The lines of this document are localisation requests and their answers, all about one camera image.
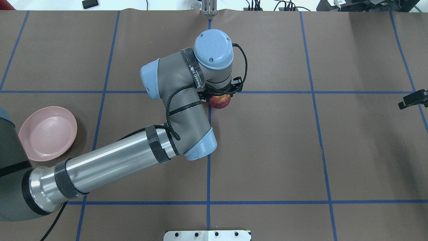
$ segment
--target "blue grid line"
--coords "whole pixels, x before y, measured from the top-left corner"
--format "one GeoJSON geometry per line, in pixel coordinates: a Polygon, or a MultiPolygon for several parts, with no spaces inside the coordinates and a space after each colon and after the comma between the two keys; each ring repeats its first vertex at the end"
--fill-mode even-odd
{"type": "Polygon", "coordinates": [[[102,90],[1,90],[0,93],[103,93],[102,90]]]}
{"type": "Polygon", "coordinates": [[[328,90],[314,90],[315,94],[410,94],[411,91],[328,91],[328,90]]]}
{"type": "MultiPolygon", "coordinates": [[[[403,49],[401,48],[400,39],[398,38],[397,28],[395,27],[395,21],[394,21],[394,17],[392,15],[391,11],[389,12],[389,16],[391,18],[391,24],[392,24],[392,28],[394,29],[394,34],[395,34],[395,39],[397,40],[398,49],[400,51],[401,58],[403,59],[403,63],[404,63],[404,67],[406,68],[407,76],[409,77],[410,85],[412,86],[413,92],[415,92],[416,91],[415,85],[413,84],[412,75],[410,74],[410,70],[409,70],[409,66],[407,65],[406,57],[404,56],[403,49]]],[[[421,113],[421,116],[422,116],[422,121],[425,125],[425,130],[428,133],[428,124],[427,124],[427,121],[425,119],[424,112],[422,110],[421,105],[418,105],[418,107],[419,107],[419,112],[421,113]]]]}
{"type": "Polygon", "coordinates": [[[30,14],[27,11],[25,15],[24,21],[22,22],[21,30],[19,31],[18,38],[16,39],[15,46],[13,46],[12,53],[10,54],[9,62],[7,63],[6,70],[4,71],[4,75],[0,84],[0,90],[3,89],[4,82],[6,81],[7,72],[9,72],[10,65],[12,64],[13,56],[15,55],[16,48],[18,47],[19,40],[21,39],[22,32],[24,31],[25,24],[27,23],[28,15],[30,14]]]}
{"type": "Polygon", "coordinates": [[[407,65],[407,61],[406,61],[406,58],[404,57],[403,49],[401,48],[400,40],[398,39],[397,29],[395,27],[394,17],[392,16],[391,11],[389,12],[389,16],[391,18],[392,28],[394,29],[394,34],[395,34],[395,39],[397,40],[398,49],[399,49],[401,57],[403,59],[404,67],[406,68],[407,76],[409,77],[409,80],[410,80],[410,85],[412,86],[412,90],[414,92],[415,91],[415,85],[413,84],[413,79],[412,79],[412,76],[410,75],[409,66],[407,65]]]}
{"type": "MultiPolygon", "coordinates": [[[[428,203],[428,199],[403,199],[403,200],[313,200],[313,201],[86,201],[85,205],[308,205],[308,204],[411,204],[428,203]]],[[[69,201],[68,205],[82,205],[82,201],[69,201]]]]}
{"type": "MultiPolygon", "coordinates": [[[[114,50],[114,43],[116,40],[117,26],[119,25],[119,17],[120,17],[120,11],[117,11],[116,24],[114,27],[113,40],[111,43],[110,56],[109,56],[109,60],[108,60],[106,78],[104,81],[103,96],[101,98],[100,111],[98,113],[98,121],[97,121],[97,127],[95,129],[94,144],[92,146],[92,150],[95,150],[96,146],[97,146],[98,132],[100,129],[101,116],[102,116],[102,112],[103,112],[103,108],[104,108],[104,100],[105,100],[105,95],[106,95],[106,91],[107,91],[107,84],[108,84],[108,77],[109,77],[109,73],[110,73],[111,60],[113,58],[113,50],[114,50]]],[[[79,241],[79,239],[80,239],[80,232],[82,230],[82,224],[83,224],[83,216],[85,214],[85,206],[86,206],[86,196],[83,198],[83,202],[82,202],[82,209],[80,211],[79,225],[77,226],[76,241],[79,241]]]]}
{"type": "MultiPolygon", "coordinates": [[[[211,125],[211,105],[208,105],[208,122],[211,125]]],[[[211,226],[211,154],[207,161],[207,230],[211,226]]]]}
{"type": "MultiPolygon", "coordinates": [[[[410,94],[413,91],[314,90],[315,94],[410,94]]],[[[147,93],[145,90],[0,90],[0,93],[147,93]]],[[[312,94],[310,90],[247,90],[237,94],[312,94]]]]}
{"type": "Polygon", "coordinates": [[[82,231],[82,223],[83,223],[83,214],[85,213],[85,203],[86,203],[86,196],[83,197],[82,202],[82,209],[80,210],[80,217],[79,217],[79,225],[77,226],[77,233],[76,233],[76,241],[79,241],[80,239],[80,232],[82,231]]]}
{"type": "Polygon", "coordinates": [[[313,105],[314,105],[315,120],[316,120],[316,123],[317,123],[317,130],[318,130],[318,140],[319,140],[320,147],[321,147],[322,162],[323,162],[323,166],[324,166],[325,186],[326,186],[326,189],[327,189],[328,201],[330,202],[329,203],[329,208],[330,208],[331,226],[332,226],[332,229],[333,229],[333,238],[334,238],[334,241],[337,241],[336,222],[334,220],[333,205],[331,204],[331,193],[330,193],[330,184],[329,184],[329,181],[328,181],[327,164],[325,162],[324,145],[323,145],[323,142],[322,142],[321,128],[320,128],[320,123],[319,123],[319,118],[318,118],[318,109],[317,109],[317,104],[316,104],[316,99],[315,99],[314,83],[312,81],[311,65],[309,63],[308,45],[306,43],[305,27],[304,27],[304,23],[303,23],[302,12],[300,12],[300,24],[302,26],[303,45],[305,47],[306,64],[307,64],[307,67],[308,67],[309,82],[310,82],[311,91],[312,91],[312,102],[313,102],[313,105]]]}

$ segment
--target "black band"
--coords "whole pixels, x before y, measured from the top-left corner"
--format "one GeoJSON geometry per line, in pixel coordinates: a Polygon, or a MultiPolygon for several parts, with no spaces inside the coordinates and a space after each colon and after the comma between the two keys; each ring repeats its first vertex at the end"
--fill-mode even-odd
{"type": "Polygon", "coordinates": [[[76,187],[71,183],[70,177],[67,173],[65,165],[67,160],[64,160],[55,165],[55,183],[62,195],[68,199],[75,199],[87,195],[88,193],[81,193],[76,187]]]}
{"type": "Polygon", "coordinates": [[[188,104],[188,105],[185,105],[185,106],[182,106],[182,107],[180,107],[180,108],[177,108],[177,109],[175,109],[175,110],[173,110],[173,111],[170,111],[170,112],[169,112],[169,115],[171,116],[171,115],[173,115],[173,114],[177,114],[177,113],[179,113],[180,111],[187,110],[187,109],[189,109],[189,108],[191,108],[191,107],[194,107],[194,106],[197,106],[197,105],[201,105],[201,104],[202,104],[202,102],[201,102],[200,100],[198,100],[198,101],[196,101],[196,102],[190,103],[190,104],[188,104]]]}
{"type": "Polygon", "coordinates": [[[9,175],[11,173],[14,173],[29,167],[31,167],[31,163],[29,161],[24,161],[21,163],[16,163],[7,167],[3,167],[2,169],[0,169],[0,177],[9,175]]]}
{"type": "Polygon", "coordinates": [[[182,49],[181,56],[189,69],[190,75],[192,75],[193,81],[195,81],[196,89],[203,88],[205,86],[204,75],[202,74],[199,62],[193,53],[193,49],[190,47],[182,49]]]}
{"type": "Polygon", "coordinates": [[[171,143],[171,146],[172,146],[172,149],[174,150],[175,155],[179,156],[180,153],[178,153],[177,147],[175,147],[174,141],[172,140],[171,133],[169,131],[167,131],[166,135],[168,136],[169,142],[171,143]]]}
{"type": "Polygon", "coordinates": [[[159,163],[165,163],[171,160],[165,152],[165,149],[162,148],[161,142],[159,141],[158,133],[154,125],[146,127],[147,141],[149,146],[155,156],[156,160],[159,163]]]}
{"type": "Polygon", "coordinates": [[[27,203],[28,207],[31,208],[31,210],[38,215],[46,216],[48,214],[51,214],[50,212],[46,212],[45,210],[41,209],[37,203],[34,201],[33,196],[30,192],[30,174],[33,170],[28,170],[24,177],[22,178],[21,188],[22,188],[22,196],[24,196],[24,200],[27,203]]]}

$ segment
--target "pink bowl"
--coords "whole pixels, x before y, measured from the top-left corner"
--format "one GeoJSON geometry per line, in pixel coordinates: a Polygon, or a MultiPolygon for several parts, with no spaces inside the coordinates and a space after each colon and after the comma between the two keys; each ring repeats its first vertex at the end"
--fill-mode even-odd
{"type": "Polygon", "coordinates": [[[19,139],[30,160],[43,162],[64,154],[76,139],[73,114],[59,106],[34,112],[19,131],[19,139]]]}

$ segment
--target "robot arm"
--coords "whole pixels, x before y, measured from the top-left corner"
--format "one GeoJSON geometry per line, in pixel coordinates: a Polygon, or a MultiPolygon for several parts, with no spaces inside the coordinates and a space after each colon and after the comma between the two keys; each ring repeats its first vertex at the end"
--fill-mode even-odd
{"type": "Polygon", "coordinates": [[[48,215],[70,199],[180,154],[196,160],[212,153],[217,142],[201,100],[242,89],[245,77],[231,79],[232,61],[231,39],[207,30],[193,49],[147,64],[141,78],[149,96],[164,102],[167,125],[146,127],[51,168],[32,169],[14,124],[0,108],[0,220],[48,215]]]}

